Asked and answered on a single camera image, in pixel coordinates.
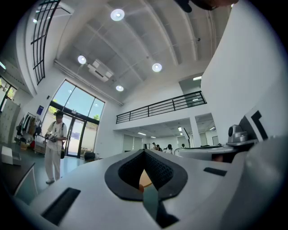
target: black mesh pad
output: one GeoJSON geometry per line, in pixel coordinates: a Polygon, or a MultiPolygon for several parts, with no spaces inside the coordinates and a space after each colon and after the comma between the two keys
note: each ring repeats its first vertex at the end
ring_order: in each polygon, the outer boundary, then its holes
{"type": "Polygon", "coordinates": [[[188,180],[187,172],[181,166],[150,150],[139,150],[112,164],[105,173],[105,182],[121,199],[142,201],[138,188],[144,169],[158,190],[159,200],[178,195],[188,180]]]}

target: ceiling air conditioning unit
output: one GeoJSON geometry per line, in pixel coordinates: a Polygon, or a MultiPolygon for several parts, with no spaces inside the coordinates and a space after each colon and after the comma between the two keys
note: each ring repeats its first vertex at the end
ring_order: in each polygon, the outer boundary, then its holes
{"type": "Polygon", "coordinates": [[[89,72],[103,82],[109,80],[113,76],[113,72],[109,70],[101,61],[96,59],[93,64],[88,64],[89,72]]]}

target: black railing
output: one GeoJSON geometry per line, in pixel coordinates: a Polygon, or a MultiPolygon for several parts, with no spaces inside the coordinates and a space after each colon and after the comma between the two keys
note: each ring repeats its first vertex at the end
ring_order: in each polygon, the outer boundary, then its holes
{"type": "Polygon", "coordinates": [[[206,102],[203,98],[201,91],[188,93],[182,96],[164,100],[162,102],[157,102],[152,105],[144,106],[130,112],[119,114],[117,116],[116,124],[168,113],[176,110],[182,110],[185,108],[190,108],[203,104],[206,104],[206,102]]]}
{"type": "Polygon", "coordinates": [[[33,18],[35,27],[31,45],[33,48],[33,70],[35,71],[37,84],[45,78],[44,56],[46,38],[52,17],[54,16],[59,2],[60,0],[42,1],[33,18]]]}

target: person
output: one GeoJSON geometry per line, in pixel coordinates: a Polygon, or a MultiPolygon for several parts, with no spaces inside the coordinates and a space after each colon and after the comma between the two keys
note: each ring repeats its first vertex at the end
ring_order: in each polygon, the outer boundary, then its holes
{"type": "Polygon", "coordinates": [[[236,4],[239,0],[175,0],[175,2],[187,13],[192,11],[189,1],[204,10],[214,10],[217,7],[236,4]]]}
{"type": "Polygon", "coordinates": [[[155,144],[155,142],[153,142],[152,145],[153,145],[153,149],[156,150],[156,144],[155,144]]]}
{"type": "Polygon", "coordinates": [[[60,155],[63,141],[67,139],[67,127],[63,123],[63,112],[56,112],[56,121],[49,126],[45,138],[48,139],[45,152],[45,169],[48,176],[47,184],[60,179],[60,155]]]}
{"type": "Polygon", "coordinates": [[[170,153],[170,154],[173,154],[172,152],[172,145],[168,145],[168,147],[164,150],[165,153],[170,153]]]}
{"type": "Polygon", "coordinates": [[[159,145],[156,145],[156,150],[160,151],[160,152],[163,152],[162,148],[160,148],[159,145]]]}

